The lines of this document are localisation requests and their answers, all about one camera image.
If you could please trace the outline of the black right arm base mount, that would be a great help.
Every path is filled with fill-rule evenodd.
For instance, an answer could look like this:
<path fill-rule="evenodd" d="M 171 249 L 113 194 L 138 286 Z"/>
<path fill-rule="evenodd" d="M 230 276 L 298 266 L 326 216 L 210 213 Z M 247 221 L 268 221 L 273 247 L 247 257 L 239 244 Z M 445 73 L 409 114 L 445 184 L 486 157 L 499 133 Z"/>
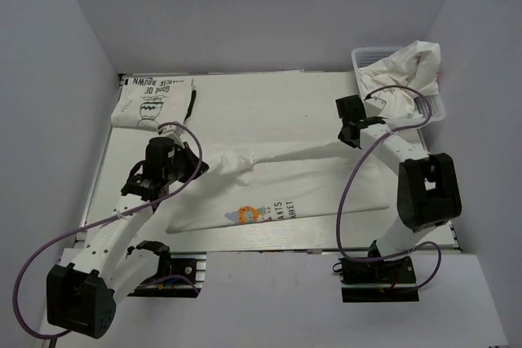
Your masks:
<path fill-rule="evenodd" d="M 410 257 L 395 261 L 357 263 L 339 259 L 332 267 L 339 275 L 344 303 L 418 302 L 417 279 Z"/>

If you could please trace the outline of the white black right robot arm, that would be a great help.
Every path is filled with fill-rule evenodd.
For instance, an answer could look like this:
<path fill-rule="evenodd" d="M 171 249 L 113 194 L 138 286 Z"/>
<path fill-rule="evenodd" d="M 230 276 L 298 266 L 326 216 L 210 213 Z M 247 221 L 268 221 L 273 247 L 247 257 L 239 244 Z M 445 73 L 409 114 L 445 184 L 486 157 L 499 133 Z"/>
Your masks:
<path fill-rule="evenodd" d="M 435 228 L 445 225 L 462 212 L 462 202 L 453 159 L 446 153 L 431 154 L 403 139 L 399 133 L 424 126 L 428 119 L 392 129 L 381 117 L 369 117 L 363 100 L 350 95 L 335 101 L 342 128 L 338 139 L 362 151 L 341 195 L 335 226 L 339 252 L 349 261 L 368 263 L 369 274 L 385 282 L 398 271 L 396 259 L 420 246 L 419 242 Z M 365 258 L 347 255 L 341 240 L 344 202 L 362 164 L 373 156 L 397 176 L 398 217 L 369 248 Z"/>

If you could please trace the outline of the white cartoon print t-shirt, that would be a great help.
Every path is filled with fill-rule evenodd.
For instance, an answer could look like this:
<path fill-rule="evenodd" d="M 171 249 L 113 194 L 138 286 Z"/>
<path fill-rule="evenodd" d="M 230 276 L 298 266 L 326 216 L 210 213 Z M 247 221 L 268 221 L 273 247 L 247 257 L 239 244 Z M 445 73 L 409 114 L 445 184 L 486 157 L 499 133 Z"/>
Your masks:
<path fill-rule="evenodd" d="M 337 142 L 210 144 L 164 206 L 169 233 L 334 215 L 360 153 Z"/>

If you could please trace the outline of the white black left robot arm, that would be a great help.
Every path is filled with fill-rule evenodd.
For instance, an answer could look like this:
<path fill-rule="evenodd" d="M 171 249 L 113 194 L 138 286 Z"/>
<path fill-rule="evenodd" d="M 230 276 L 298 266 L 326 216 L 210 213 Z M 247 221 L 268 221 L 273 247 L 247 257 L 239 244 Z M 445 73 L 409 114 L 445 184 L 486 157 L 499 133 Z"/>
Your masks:
<path fill-rule="evenodd" d="M 170 248 L 138 240 L 142 226 L 170 195 L 173 183 L 188 185 L 208 169 L 200 154 L 172 137 L 148 141 L 145 158 L 130 171 L 114 210 L 92 241 L 46 277 L 50 325 L 98 339 L 113 322 L 117 304 L 140 285 L 155 285 L 172 272 Z"/>

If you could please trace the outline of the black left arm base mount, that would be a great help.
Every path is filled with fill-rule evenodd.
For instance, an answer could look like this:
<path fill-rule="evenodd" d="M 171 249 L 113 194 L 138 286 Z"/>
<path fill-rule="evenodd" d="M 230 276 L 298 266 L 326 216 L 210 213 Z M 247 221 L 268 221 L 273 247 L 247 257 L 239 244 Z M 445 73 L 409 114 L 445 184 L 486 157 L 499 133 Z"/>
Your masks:
<path fill-rule="evenodd" d="M 170 269 L 160 282 L 138 287 L 129 297 L 197 298 L 206 273 L 205 253 L 173 253 Z"/>

